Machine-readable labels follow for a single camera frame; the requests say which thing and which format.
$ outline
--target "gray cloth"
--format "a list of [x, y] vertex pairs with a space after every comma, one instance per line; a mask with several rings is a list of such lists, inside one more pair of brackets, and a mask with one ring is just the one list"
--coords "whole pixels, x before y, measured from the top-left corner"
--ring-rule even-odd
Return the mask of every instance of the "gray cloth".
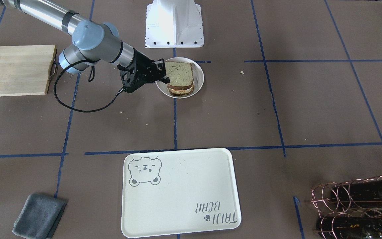
[[31, 194], [14, 223], [13, 233], [27, 239], [51, 238], [65, 207], [65, 201], [45, 195]]

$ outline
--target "sandwich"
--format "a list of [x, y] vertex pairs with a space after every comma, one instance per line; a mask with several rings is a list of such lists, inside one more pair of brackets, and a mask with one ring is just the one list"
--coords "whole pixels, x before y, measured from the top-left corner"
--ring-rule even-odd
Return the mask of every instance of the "sandwich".
[[170, 78], [167, 84], [173, 96], [184, 96], [194, 91], [194, 76], [191, 63], [165, 62], [166, 74]]

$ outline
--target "white tray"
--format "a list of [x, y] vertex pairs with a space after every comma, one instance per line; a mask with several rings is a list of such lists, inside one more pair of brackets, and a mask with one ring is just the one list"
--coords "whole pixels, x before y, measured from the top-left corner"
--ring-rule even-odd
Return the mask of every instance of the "white tray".
[[240, 223], [234, 166], [227, 149], [126, 157], [121, 219], [125, 236], [234, 229]]

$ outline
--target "dark glass bottle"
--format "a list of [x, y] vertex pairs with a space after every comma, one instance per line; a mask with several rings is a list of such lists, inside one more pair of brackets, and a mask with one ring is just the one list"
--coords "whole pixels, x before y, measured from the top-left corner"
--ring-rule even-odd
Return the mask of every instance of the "dark glass bottle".
[[[382, 208], [382, 180], [353, 183], [343, 187], [349, 191], [352, 200], [355, 201], [350, 207]], [[349, 205], [349, 194], [346, 190], [341, 187], [333, 189], [340, 202], [345, 206]], [[331, 192], [331, 198], [332, 201], [337, 201], [334, 192]]]
[[317, 221], [316, 229], [327, 239], [382, 239], [382, 220], [362, 217], [328, 216]]

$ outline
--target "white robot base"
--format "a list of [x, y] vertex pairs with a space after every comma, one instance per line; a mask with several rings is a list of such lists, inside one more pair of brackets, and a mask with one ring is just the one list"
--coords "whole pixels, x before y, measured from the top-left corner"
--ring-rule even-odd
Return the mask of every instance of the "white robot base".
[[201, 7], [194, 0], [153, 0], [147, 6], [145, 47], [202, 47]]

